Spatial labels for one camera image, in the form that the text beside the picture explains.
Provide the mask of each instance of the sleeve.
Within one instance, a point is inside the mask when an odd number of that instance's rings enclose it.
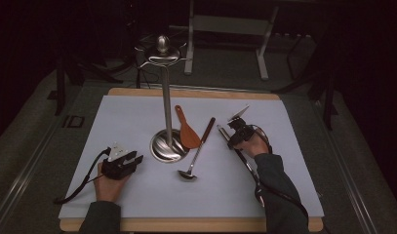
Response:
[[[300,201],[298,191],[283,168],[279,155],[260,154],[255,157],[259,179],[276,190]],[[267,233],[309,233],[306,217],[299,207],[266,190],[261,192],[265,203]]]
[[[86,218],[79,229],[80,234],[120,233],[121,208],[112,202],[91,203]]]

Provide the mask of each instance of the wooden table edge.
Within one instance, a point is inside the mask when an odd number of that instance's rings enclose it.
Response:
[[[275,94],[226,92],[226,91],[196,91],[196,90],[171,90],[172,98],[230,98],[230,99],[272,99],[279,100]],[[129,89],[112,88],[108,92],[109,96],[130,96],[130,97],[161,97],[160,89]]]
[[[61,218],[62,231],[78,231],[84,218]],[[310,232],[323,229],[321,217],[310,217]],[[122,218],[122,231],[133,232],[265,232],[264,217],[134,217]]]

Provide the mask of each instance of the metal ladle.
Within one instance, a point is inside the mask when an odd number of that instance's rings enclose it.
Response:
[[[182,177],[184,177],[184,178],[186,178],[186,179],[194,179],[194,178],[197,177],[197,176],[195,176],[195,175],[192,174],[192,169],[194,168],[195,161],[197,160],[199,151],[201,150],[202,145],[203,145],[203,144],[205,143],[205,141],[207,140],[207,137],[208,137],[208,135],[210,134],[211,128],[213,127],[213,124],[215,123],[215,121],[216,121],[216,118],[214,118],[214,117],[211,118],[210,123],[208,124],[208,127],[207,127],[207,129],[205,130],[205,133],[203,134],[203,136],[202,136],[202,138],[201,138],[201,144],[199,145],[199,148],[198,148],[197,152],[195,153],[194,158],[192,159],[192,163],[191,163],[191,165],[189,166],[188,171],[187,171],[187,172],[184,172],[184,171],[178,170],[178,173],[179,173],[180,176],[182,176]]]

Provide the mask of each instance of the ladle handle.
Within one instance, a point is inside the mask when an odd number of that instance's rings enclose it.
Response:
[[[214,118],[214,117],[211,118],[210,123],[208,124],[208,127],[205,130],[205,133],[204,133],[204,135],[201,138],[201,143],[202,144],[207,140],[207,137],[210,134],[211,128],[213,127],[213,124],[215,123],[215,121],[216,121],[216,118]]]
[[[183,111],[182,111],[182,108],[180,108],[180,105],[176,105],[175,106],[175,111],[177,112],[177,115],[179,117],[179,121],[182,124],[185,124],[186,123],[186,118],[185,118],[185,115],[183,115]]]

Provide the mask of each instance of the round metal base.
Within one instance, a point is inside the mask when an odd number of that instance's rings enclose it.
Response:
[[[172,130],[173,146],[169,147],[167,144],[167,130],[162,130],[157,133],[150,142],[150,151],[152,155],[160,162],[174,163],[183,159],[189,152],[180,143],[179,130]]]

